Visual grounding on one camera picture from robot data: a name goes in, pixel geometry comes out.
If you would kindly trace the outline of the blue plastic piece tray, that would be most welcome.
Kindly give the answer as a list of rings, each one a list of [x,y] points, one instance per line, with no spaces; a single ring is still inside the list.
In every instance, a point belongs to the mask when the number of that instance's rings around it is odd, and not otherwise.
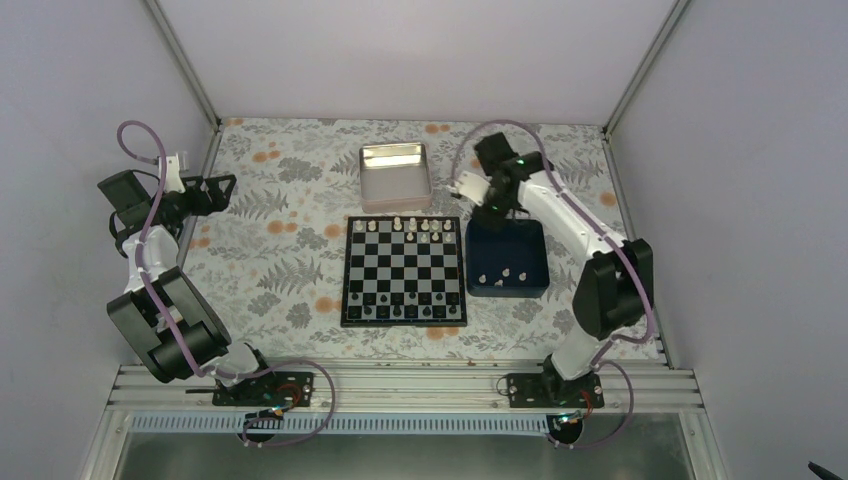
[[[475,297],[539,298],[550,285],[544,230],[532,219],[509,219],[498,230],[472,219],[466,228],[467,292]]]

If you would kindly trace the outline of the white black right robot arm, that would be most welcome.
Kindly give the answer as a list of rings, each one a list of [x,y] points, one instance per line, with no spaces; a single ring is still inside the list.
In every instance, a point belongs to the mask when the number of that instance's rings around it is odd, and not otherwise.
[[[515,152],[495,133],[473,148],[484,174],[472,194],[474,218],[492,226],[523,210],[565,245],[583,269],[572,300],[576,327],[542,363],[543,398],[565,407],[589,391],[589,378],[616,343],[654,338],[653,251],[644,239],[628,240],[593,214],[569,189],[544,150]]]

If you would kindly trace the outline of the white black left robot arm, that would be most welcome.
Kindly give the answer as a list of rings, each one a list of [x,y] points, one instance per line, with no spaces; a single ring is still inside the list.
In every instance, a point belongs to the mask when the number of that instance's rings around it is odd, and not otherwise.
[[[178,240],[186,220],[226,210],[236,177],[185,177],[182,190],[167,191],[155,200],[139,174],[125,170],[98,184],[114,209],[110,233],[129,266],[123,293],[107,304],[109,318],[160,382],[210,375],[226,388],[238,384],[252,404],[270,402],[278,391],[278,377],[265,369],[257,349],[232,341],[178,264]]]

